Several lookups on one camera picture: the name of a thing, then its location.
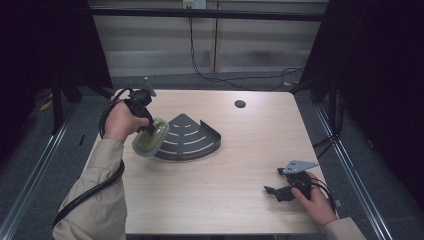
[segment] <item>beige sleeve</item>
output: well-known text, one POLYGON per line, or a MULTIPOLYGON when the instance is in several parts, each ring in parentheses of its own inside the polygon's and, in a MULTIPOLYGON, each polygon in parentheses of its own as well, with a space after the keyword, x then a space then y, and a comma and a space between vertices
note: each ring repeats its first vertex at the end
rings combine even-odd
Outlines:
MULTIPOLYGON (((101 140, 86 170, 75 182, 59 211, 85 191, 110 178, 119 168, 123 144, 101 140)), ((122 179, 77 206, 53 229, 55 239, 125 239, 125 203, 122 179)))
POLYGON ((324 230, 331 240, 366 239, 350 217, 331 222, 324 227, 324 230))

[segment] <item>power outlet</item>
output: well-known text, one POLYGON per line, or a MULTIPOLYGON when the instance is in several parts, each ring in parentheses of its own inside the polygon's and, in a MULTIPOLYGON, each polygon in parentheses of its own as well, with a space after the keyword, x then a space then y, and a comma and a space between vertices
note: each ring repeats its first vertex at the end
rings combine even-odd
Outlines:
POLYGON ((194 0, 183 0, 183 9, 194 9, 194 0))
POLYGON ((194 0, 195 9, 206 9, 206 0, 194 0))

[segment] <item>human arm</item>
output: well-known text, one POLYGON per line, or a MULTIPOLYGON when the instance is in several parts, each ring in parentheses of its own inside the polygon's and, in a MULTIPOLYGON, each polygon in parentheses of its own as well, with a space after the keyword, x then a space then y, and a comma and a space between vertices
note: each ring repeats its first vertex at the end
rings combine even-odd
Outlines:
MULTIPOLYGON (((314 174, 307 173, 312 179, 316 179, 314 174)), ((292 188, 291 191, 309 216, 324 228, 329 239, 365 239, 350 217, 338 219, 318 186, 311 186, 311 200, 308 200, 297 188, 292 188)))
MULTIPOLYGON (((126 138, 147 119, 134 117, 118 103, 105 123, 105 135, 94 148, 87 168, 75 182, 59 210, 87 190, 109 179, 119 168, 126 138)), ((122 179, 72 210, 53 229, 55 239, 125 239, 126 203, 122 179)))

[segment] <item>hand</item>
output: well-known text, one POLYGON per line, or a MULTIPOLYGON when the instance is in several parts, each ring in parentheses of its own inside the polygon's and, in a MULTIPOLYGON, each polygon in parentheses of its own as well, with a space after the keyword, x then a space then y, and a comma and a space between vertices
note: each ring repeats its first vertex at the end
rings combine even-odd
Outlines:
POLYGON ((127 105, 120 102, 115 105, 106 119, 103 139, 114 139, 124 143, 128 135, 147 125, 149 125, 147 118, 138 118, 132 115, 127 105))
MULTIPOLYGON (((306 172, 309 177, 317 178, 314 174, 306 172)), ((309 201, 297 188, 291 188, 294 197, 299 200, 311 218, 322 227, 336 221, 338 218, 330 207, 327 198, 318 186, 311 186, 311 200, 309 201)))

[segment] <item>light wood tabletop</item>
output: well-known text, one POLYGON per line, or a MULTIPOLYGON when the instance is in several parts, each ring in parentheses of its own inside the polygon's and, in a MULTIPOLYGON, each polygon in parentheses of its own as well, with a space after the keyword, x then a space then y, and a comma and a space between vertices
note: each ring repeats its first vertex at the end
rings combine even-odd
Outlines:
MULTIPOLYGON (((311 234, 321 232, 296 201, 264 186, 287 186, 277 168, 317 162, 293 95, 281 92, 155 90, 153 117, 185 113, 219 132, 221 147, 191 161, 141 157, 124 149, 128 234, 311 234), (237 100, 246 103, 235 106, 237 100)), ((320 167, 310 169, 324 181, 320 167)))

